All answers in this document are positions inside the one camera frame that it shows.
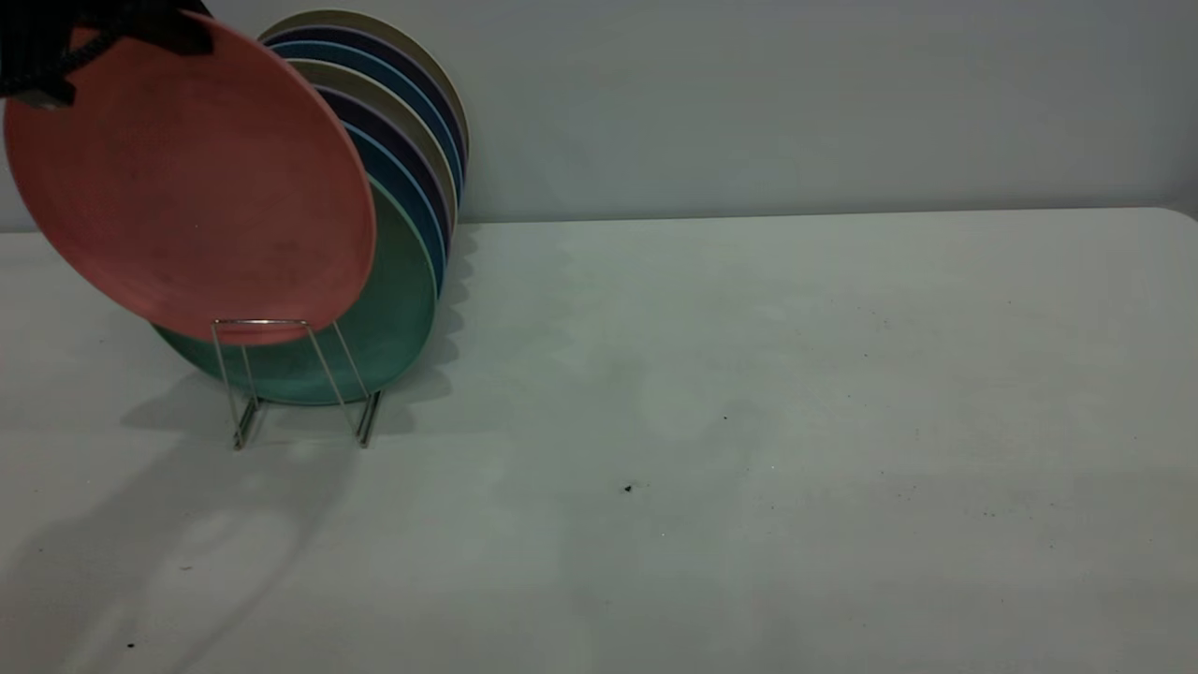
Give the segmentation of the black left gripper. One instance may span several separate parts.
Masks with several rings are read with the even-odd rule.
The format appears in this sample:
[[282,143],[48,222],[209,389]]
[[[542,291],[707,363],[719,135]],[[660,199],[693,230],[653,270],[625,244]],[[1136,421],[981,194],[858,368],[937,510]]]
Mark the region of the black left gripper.
[[208,55],[201,1],[4,1],[1,98],[62,110],[73,107],[69,77],[125,38],[176,55]]

